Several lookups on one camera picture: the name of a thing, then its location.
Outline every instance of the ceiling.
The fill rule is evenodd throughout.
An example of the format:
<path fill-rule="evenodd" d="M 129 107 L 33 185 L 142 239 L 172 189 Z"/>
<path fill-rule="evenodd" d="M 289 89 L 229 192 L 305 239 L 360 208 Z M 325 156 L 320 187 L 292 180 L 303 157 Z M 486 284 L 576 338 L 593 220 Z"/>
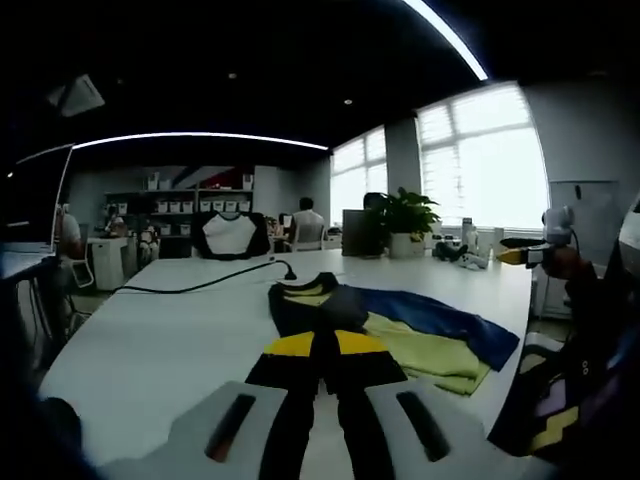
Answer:
<path fill-rule="evenodd" d="M 624 24 L 615 22 L 627 17 L 612 8 L 616 1 L 607 2 L 611 12 L 562 0 L 428 3 L 491 80 L 531 82 L 622 71 L 627 52 L 618 32 Z M 65 10 L 56 4 L 6 14 L 3 152 L 19 158 L 68 142 L 164 131 L 264 135 L 335 147 L 479 85 L 449 44 L 401 0 L 167 5 L 136 10 L 110 2 Z M 46 94 L 81 74 L 90 76 L 105 105 L 63 118 Z M 151 157 L 165 164 L 295 166 L 325 154 L 228 139 L 199 139 L 190 143 L 193 153 L 183 150 L 181 140 L 138 142 L 138 149 L 155 149 L 134 155 L 122 147 L 91 151 L 106 164 L 148 164 Z M 87 158 L 89 150 L 83 150 Z"/>

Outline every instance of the potted plant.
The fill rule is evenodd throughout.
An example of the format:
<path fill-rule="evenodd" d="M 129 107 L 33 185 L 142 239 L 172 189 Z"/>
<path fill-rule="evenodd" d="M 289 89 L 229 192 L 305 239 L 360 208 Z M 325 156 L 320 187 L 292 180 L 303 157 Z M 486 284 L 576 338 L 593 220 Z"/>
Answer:
<path fill-rule="evenodd" d="M 440 220 L 430 205 L 437 203 L 400 187 L 398 195 L 383 195 L 383 201 L 370 210 L 370 221 L 380 225 L 380 240 L 389 247 L 389 256 L 424 254 L 425 234 L 431 232 L 431 224 Z"/>

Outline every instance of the white box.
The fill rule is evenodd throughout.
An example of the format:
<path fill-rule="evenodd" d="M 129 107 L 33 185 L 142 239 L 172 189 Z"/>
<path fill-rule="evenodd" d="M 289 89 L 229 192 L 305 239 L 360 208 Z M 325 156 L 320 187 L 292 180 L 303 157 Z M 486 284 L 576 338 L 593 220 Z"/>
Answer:
<path fill-rule="evenodd" d="M 160 181 L 160 173 L 153 172 L 147 178 L 147 190 L 157 190 L 159 181 Z"/>
<path fill-rule="evenodd" d="M 249 175 L 249 174 L 242 175 L 242 189 L 253 190 L 253 175 Z"/>

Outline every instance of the black cable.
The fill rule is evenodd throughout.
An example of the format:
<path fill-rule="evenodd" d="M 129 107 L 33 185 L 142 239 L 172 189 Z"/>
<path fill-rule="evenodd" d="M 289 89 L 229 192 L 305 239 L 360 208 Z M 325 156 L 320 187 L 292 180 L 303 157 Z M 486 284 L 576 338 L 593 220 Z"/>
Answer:
<path fill-rule="evenodd" d="M 29 302 L 31 303 L 31 312 L 33 313 L 33 343 L 31 344 L 31 351 L 36 349 L 36 341 L 38 340 L 38 319 L 36 318 L 36 306 L 33 302 L 33 281 L 29 281 Z"/>
<path fill-rule="evenodd" d="M 31 280 L 31 282 L 33 282 L 33 286 L 35 289 L 35 281 Z M 41 303 L 42 300 L 40 299 L 40 295 L 35 293 L 35 291 L 34 291 L 34 295 L 36 298 L 36 307 L 38 307 L 38 313 L 40 314 L 40 326 L 42 327 L 42 331 L 47 336 L 47 338 L 51 340 L 51 331 L 49 330 L 48 326 L 45 327 L 44 319 L 46 317 L 44 316 L 44 311 L 42 310 L 42 303 Z"/>
<path fill-rule="evenodd" d="M 207 283 L 202 283 L 200 285 L 194 285 L 193 287 L 181 288 L 178 290 L 156 290 L 154 288 L 144 288 L 144 287 L 133 287 L 129 285 L 124 285 L 122 287 L 116 288 L 111 293 L 116 293 L 118 290 L 134 290 L 136 292 L 147 292 L 147 293 L 161 293 L 161 294 L 179 294 L 179 293 L 187 293 L 192 292 L 194 290 L 198 290 L 199 288 L 209 287 L 211 285 L 215 285 L 216 283 L 224 282 L 225 280 L 229 280 L 230 278 L 237 277 L 238 275 L 242 275 L 244 273 L 252 272 L 253 270 L 258 270 L 260 268 L 268 267 L 269 265 L 275 265 L 276 263 L 282 263 L 287 266 L 287 273 L 284 276 L 285 280 L 296 280 L 298 277 L 295 273 L 293 273 L 293 268 L 289 263 L 284 260 L 273 260 L 271 262 L 262 263 L 260 265 L 256 265 L 255 267 L 245 268 L 244 270 L 240 270 L 239 272 L 231 273 L 229 275 L 225 275 L 224 277 L 218 278 L 216 280 L 212 280 Z"/>
<path fill-rule="evenodd" d="M 576 231 L 573 228 L 571 229 L 571 235 L 573 235 L 573 238 L 576 240 L 576 250 L 578 250 L 578 255 L 580 255 L 580 241 L 578 240 Z"/>

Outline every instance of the green plant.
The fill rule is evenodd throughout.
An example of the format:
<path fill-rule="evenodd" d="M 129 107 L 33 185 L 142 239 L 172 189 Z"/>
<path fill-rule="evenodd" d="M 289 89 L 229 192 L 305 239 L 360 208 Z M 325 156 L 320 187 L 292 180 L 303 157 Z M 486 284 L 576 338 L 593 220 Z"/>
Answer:
<path fill-rule="evenodd" d="M 383 195 L 383 201 L 369 212 L 370 220 L 381 226 L 384 237 L 392 233 L 417 234 L 421 241 L 424 234 L 431 232 L 431 224 L 440 217 L 431 210 L 437 205 L 425 195 L 398 189 L 398 195 Z"/>

